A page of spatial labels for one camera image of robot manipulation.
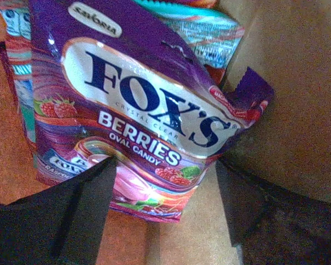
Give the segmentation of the teal Fox's mint blossom bag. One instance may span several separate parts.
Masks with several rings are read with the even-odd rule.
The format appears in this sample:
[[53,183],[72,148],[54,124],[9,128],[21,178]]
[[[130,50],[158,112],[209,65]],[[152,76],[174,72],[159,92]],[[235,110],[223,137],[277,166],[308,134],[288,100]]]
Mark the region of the teal Fox's mint blossom bag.
[[[156,15],[190,46],[217,84],[244,35],[244,28],[231,17],[213,10],[215,1],[137,1]],[[28,1],[0,1],[6,37],[0,56],[8,82],[18,98],[23,130],[35,144],[34,102],[31,80],[31,24]]]

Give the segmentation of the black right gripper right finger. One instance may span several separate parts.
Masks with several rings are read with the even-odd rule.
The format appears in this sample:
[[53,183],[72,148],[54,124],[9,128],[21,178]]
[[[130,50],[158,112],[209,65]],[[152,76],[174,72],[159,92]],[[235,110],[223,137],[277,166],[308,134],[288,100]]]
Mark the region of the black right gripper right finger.
[[331,264],[331,203],[291,192],[223,158],[216,174],[240,264]]

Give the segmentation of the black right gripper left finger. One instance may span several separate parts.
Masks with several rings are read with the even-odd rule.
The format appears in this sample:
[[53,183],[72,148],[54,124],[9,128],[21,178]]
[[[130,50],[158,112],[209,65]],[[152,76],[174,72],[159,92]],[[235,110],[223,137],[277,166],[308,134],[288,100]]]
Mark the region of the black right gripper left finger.
[[106,158],[42,192],[0,204],[0,264],[95,264],[116,165],[116,158]]

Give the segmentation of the red paper bag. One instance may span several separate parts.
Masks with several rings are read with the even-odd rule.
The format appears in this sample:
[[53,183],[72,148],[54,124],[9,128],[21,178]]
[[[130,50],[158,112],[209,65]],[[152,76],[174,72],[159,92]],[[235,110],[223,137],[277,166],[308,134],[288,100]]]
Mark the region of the red paper bag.
[[[245,27],[225,87],[247,67],[274,87],[266,112],[226,159],[295,193],[331,203],[331,1],[220,1]],[[0,16],[0,41],[4,39]],[[0,61],[0,203],[45,189]],[[110,211],[97,264],[240,264],[214,168],[178,224]]]

